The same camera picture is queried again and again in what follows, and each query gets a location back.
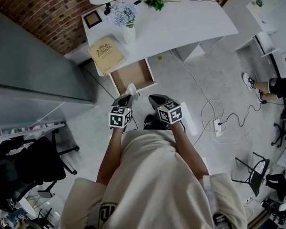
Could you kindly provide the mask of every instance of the beige book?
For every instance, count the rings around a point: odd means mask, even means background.
[[[88,52],[103,74],[112,72],[125,62],[125,57],[108,36],[99,39]]]

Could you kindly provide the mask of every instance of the red brick wall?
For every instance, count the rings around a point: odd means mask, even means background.
[[[93,8],[89,0],[0,0],[0,12],[61,54],[86,42],[81,15]]]

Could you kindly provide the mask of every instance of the white vase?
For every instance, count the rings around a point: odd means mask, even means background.
[[[132,44],[135,42],[135,28],[124,27],[123,36],[127,44]]]

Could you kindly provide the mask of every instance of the picture frame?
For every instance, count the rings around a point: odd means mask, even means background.
[[[89,29],[102,22],[102,19],[96,10],[85,15],[84,19]]]

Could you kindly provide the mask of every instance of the concrete floor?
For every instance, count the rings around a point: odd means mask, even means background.
[[[145,116],[153,113],[148,102],[150,94],[165,94],[179,102],[185,102],[198,132],[196,136],[188,135],[194,144],[203,131],[201,110],[206,103],[206,98],[192,76],[170,52],[159,55],[164,58],[163,61],[159,61],[157,55],[148,59],[158,84],[141,92],[139,100],[133,104],[133,117],[139,128],[143,129]],[[259,81],[268,81],[269,78],[275,77],[272,64],[266,57],[260,57],[255,44],[237,52],[227,52],[223,45],[218,44],[208,54],[189,63],[184,63],[184,65],[196,77],[209,99],[216,99],[224,104],[223,118],[226,119],[231,113],[236,113],[239,115],[241,123],[249,105],[252,104],[256,109],[259,108],[255,92],[249,91],[243,83],[242,73],[248,72],[250,76]],[[84,68],[96,76],[114,97],[117,97],[109,77],[99,77],[92,63]],[[78,171],[78,175],[73,176],[67,173],[66,179],[58,181],[53,188],[56,195],[49,201],[50,204],[43,205],[43,207],[46,205],[45,211],[52,207],[53,212],[57,212],[52,218],[56,221],[59,220],[59,214],[61,214],[74,179],[85,177],[96,180],[98,168],[111,137],[111,130],[108,127],[108,112],[111,110],[113,99],[95,83],[85,70],[83,70],[83,74],[94,93],[97,105],[67,121],[71,133],[68,130],[62,130],[60,133],[61,140],[58,139],[58,142],[61,146],[65,144],[72,146],[70,143],[76,143],[81,149],[78,153],[64,157],[64,160]],[[220,116],[223,111],[222,106],[215,102],[214,108],[216,116]],[[275,104],[264,104],[259,112],[254,112],[251,109],[242,128],[238,126],[236,117],[232,116],[227,122],[224,134],[216,138],[218,142],[231,144],[217,143],[208,132],[204,131],[195,148],[201,157],[205,157],[210,173],[227,172],[232,178],[246,180],[247,168],[237,164],[235,157],[253,165],[259,161],[258,157],[253,157],[253,151],[271,160],[271,173],[280,172],[281,168],[275,163],[284,151],[284,145],[278,149],[276,146],[271,146],[270,143],[276,137],[273,123],[278,123],[282,109],[282,106]],[[203,118],[204,125],[214,118],[209,104],[203,111]],[[127,129],[135,129],[134,123],[131,122]],[[243,202],[251,197],[252,190],[249,185],[235,183],[235,187]],[[255,199],[260,200],[272,191],[267,187],[261,187],[260,194]],[[262,207],[256,201],[252,201],[248,206],[254,209],[253,217],[262,211]]]

